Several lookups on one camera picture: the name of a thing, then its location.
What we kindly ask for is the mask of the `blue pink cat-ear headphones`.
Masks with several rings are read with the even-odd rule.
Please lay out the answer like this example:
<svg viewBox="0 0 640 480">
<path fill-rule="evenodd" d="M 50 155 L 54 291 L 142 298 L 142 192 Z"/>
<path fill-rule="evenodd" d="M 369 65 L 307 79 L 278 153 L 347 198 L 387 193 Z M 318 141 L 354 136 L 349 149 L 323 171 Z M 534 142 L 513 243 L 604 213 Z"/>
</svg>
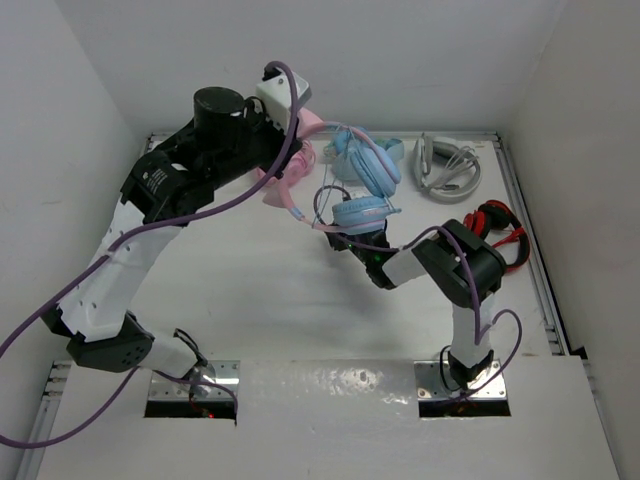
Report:
<svg viewBox="0 0 640 480">
<path fill-rule="evenodd" d="M 372 153 L 358 154 L 352 164 L 361 180 L 360 183 L 348 183 L 338 180 L 330 168 L 332 181 L 325 181 L 318 190 L 319 194 L 340 187 L 349 188 L 343 194 L 343 200 L 331 207 L 333 221 L 326 223 L 321 219 L 322 206 L 314 209 L 312 217 L 307 217 L 294 203 L 290 189 L 284 180 L 274 186 L 267 187 L 263 202 L 271 207 L 288 211 L 294 219 L 323 233 L 344 233 L 355 235 L 368 233 L 383 228 L 383 222 L 399 212 L 392 205 L 391 197 L 401 182 L 401 173 L 397 165 L 372 142 L 372 136 L 362 127 L 353 127 L 338 122 L 325 122 L 317 115 L 304 109 L 299 115 L 298 138 L 302 141 L 322 132 L 330 132 L 332 137 L 340 130 L 348 129 L 351 133 L 366 140 L 373 149 Z"/>
</svg>

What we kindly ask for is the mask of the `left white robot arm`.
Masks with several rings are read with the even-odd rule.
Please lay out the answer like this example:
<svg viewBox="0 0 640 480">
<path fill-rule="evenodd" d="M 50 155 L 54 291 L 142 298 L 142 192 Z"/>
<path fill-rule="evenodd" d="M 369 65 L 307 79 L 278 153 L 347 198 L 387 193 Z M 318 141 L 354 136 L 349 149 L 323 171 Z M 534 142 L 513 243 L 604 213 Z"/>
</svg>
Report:
<svg viewBox="0 0 640 480">
<path fill-rule="evenodd" d="M 141 366 L 184 378 L 205 364 L 186 341 L 145 330 L 129 306 L 161 252 L 217 189 L 300 148 L 286 136 L 296 128 L 291 97 L 265 84 L 248 98 L 202 88 L 192 120 L 135 162 L 93 257 L 97 268 L 42 316 L 68 338 L 78 365 L 114 373 Z"/>
</svg>

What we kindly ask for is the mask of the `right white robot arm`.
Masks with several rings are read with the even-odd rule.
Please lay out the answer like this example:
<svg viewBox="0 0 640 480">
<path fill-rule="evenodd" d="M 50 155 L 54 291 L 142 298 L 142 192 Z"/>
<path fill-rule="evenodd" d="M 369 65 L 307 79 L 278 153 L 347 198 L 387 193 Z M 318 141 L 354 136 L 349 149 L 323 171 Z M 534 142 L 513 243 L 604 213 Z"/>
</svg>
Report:
<svg viewBox="0 0 640 480">
<path fill-rule="evenodd" d="M 448 354 L 452 379 L 467 389 L 493 361 L 490 321 L 481 304 L 501 286 L 503 257 L 460 221 L 451 219 L 408 245 L 390 247 L 386 230 L 359 235 L 329 233 L 330 246 L 352 253 L 377 287 L 396 289 L 427 276 L 452 304 L 453 338 Z"/>
</svg>

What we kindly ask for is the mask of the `pink gaming headphones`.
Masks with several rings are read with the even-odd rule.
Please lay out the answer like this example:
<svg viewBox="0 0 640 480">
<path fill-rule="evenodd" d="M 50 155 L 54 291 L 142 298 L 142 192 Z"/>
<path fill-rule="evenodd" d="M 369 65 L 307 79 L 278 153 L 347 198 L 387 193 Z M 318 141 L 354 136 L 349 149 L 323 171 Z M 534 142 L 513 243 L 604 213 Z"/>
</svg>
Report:
<svg viewBox="0 0 640 480">
<path fill-rule="evenodd" d="M 285 167 L 282 177 L 271 177 L 266 183 L 267 187 L 274 186 L 278 181 L 284 180 L 288 186 L 293 186 L 302 178 L 309 175 L 314 168 L 316 154 L 309 140 L 302 142 L 301 149 L 296 152 Z"/>
</svg>

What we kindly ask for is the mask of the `light blue headphones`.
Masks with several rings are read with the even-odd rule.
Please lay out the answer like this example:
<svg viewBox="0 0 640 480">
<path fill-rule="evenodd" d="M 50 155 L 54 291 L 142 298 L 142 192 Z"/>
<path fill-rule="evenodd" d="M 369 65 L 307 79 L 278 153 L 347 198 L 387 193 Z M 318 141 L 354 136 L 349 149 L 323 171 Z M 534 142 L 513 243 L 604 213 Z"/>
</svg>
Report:
<svg viewBox="0 0 640 480">
<path fill-rule="evenodd" d="M 372 138 L 376 148 L 385 154 L 394 165 L 397 165 L 405 155 L 404 143 L 399 138 Z M 331 164 L 334 176 L 343 182 L 360 183 L 358 174 L 352 164 L 352 160 L 358 154 L 372 153 L 371 145 L 343 129 L 335 133 L 330 143 L 324 148 L 326 161 Z"/>
</svg>

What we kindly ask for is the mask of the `grey white headphones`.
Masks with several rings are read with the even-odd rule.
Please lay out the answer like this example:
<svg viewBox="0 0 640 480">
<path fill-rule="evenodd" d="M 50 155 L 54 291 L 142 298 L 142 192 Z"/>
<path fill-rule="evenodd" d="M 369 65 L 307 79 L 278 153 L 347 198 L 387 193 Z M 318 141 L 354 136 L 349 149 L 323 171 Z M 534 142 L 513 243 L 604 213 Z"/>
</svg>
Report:
<svg viewBox="0 0 640 480">
<path fill-rule="evenodd" d="M 463 202 L 483 179 L 480 159 L 473 146 L 426 132 L 415 142 L 412 173 L 419 190 L 440 204 Z"/>
</svg>

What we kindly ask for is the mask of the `red black headphones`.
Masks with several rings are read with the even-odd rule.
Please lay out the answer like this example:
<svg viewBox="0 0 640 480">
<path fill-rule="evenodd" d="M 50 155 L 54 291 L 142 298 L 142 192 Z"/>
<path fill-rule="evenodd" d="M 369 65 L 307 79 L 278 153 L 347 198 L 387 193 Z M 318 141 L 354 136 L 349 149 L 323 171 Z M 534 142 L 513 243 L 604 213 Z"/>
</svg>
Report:
<svg viewBox="0 0 640 480">
<path fill-rule="evenodd" d="M 516 258 L 506 264 L 508 273 L 524 266 L 531 254 L 531 242 L 521 221 L 513 211 L 499 200 L 488 200 L 476 210 L 468 213 L 463 219 L 463 225 L 476 236 L 485 240 L 491 232 L 507 232 L 507 236 L 492 243 L 494 249 L 516 244 L 518 246 Z"/>
</svg>

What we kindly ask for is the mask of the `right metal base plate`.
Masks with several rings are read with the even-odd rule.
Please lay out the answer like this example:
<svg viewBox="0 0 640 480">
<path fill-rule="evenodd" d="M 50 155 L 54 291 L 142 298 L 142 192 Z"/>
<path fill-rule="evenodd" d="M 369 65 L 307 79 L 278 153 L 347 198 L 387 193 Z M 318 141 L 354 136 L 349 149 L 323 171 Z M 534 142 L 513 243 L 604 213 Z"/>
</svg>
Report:
<svg viewBox="0 0 640 480">
<path fill-rule="evenodd" d="M 444 401 L 471 392 L 468 400 L 506 401 L 508 399 L 502 364 L 494 360 L 489 367 L 463 389 L 450 374 L 449 362 L 425 360 L 414 362 L 417 397 L 420 401 Z"/>
</svg>

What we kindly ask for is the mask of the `metal base plate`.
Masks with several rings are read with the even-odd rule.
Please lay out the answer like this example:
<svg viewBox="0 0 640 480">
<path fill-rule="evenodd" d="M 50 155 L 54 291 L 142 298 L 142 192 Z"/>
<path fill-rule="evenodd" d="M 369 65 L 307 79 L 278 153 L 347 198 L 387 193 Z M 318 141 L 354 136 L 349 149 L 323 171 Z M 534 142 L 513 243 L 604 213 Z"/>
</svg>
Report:
<svg viewBox="0 0 640 480">
<path fill-rule="evenodd" d="M 239 360 L 210 360 L 206 366 L 195 367 L 186 377 L 186 383 L 175 382 L 153 373 L 148 391 L 151 401 L 198 400 L 230 401 L 238 394 L 240 383 Z"/>
<path fill-rule="evenodd" d="M 450 374 L 449 362 L 425 360 L 414 362 L 417 397 L 420 401 L 444 401 L 471 392 L 468 400 L 506 401 L 508 399 L 502 364 L 494 360 L 489 367 L 463 389 Z"/>
</svg>

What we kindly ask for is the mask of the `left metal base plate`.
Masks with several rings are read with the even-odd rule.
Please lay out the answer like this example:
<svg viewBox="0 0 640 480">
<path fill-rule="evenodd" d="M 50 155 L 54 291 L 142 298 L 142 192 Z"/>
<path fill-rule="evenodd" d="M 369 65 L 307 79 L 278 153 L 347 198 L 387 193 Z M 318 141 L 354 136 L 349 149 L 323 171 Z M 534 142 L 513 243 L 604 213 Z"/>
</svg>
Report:
<svg viewBox="0 0 640 480">
<path fill-rule="evenodd" d="M 198 400 L 230 401 L 238 394 L 240 383 L 239 360 L 210 360 L 206 366 L 195 367 L 186 377 L 186 383 L 175 382 L 153 373 L 148 391 L 151 401 Z"/>
</svg>

